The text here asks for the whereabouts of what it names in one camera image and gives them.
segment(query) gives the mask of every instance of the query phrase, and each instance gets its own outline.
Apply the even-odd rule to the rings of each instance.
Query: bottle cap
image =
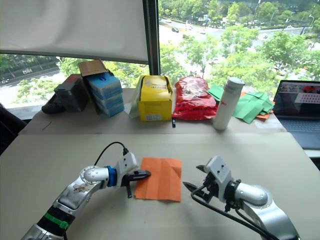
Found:
[[[231,76],[228,78],[227,84],[233,88],[242,88],[245,85],[245,82],[242,81],[240,78]]]

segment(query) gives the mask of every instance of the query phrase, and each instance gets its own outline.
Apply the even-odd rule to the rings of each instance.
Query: window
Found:
[[[69,75],[78,74],[78,63],[89,59],[0,54],[0,103],[18,117],[33,117],[53,96],[54,89]],[[148,65],[104,61],[123,88],[134,88],[140,75],[149,74]]]
[[[319,0],[158,0],[161,74],[209,86],[239,77],[275,95],[280,80],[320,80]]]

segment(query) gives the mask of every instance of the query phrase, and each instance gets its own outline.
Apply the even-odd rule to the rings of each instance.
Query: white roller blind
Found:
[[[0,0],[0,49],[147,63],[142,0]]]

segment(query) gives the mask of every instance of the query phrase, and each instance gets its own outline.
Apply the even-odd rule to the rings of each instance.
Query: table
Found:
[[[123,101],[130,102],[133,88],[123,89]],[[278,119],[271,114],[266,122],[255,119],[247,124],[232,117],[226,133],[286,132]],[[178,121],[172,128],[170,121],[145,122],[131,119],[125,112],[113,117],[97,115],[90,101],[83,112],[64,112],[47,115],[38,112],[20,134],[217,134],[210,120]]]
[[[301,239],[320,236],[320,172],[287,132],[231,134],[22,134],[0,156],[0,239],[20,239],[81,169],[102,148],[121,141],[142,157],[177,158],[182,180],[200,185],[195,167],[223,156],[235,179],[262,185],[290,217]],[[114,165],[117,146],[101,158]],[[127,199],[125,188],[96,192],[67,234],[70,240],[248,240],[251,230],[194,202],[181,188],[181,202]],[[213,199],[212,204],[223,208]]]

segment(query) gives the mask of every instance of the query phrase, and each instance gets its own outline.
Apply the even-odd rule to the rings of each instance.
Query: laptop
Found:
[[[274,114],[303,149],[320,150],[320,82],[282,80]]]

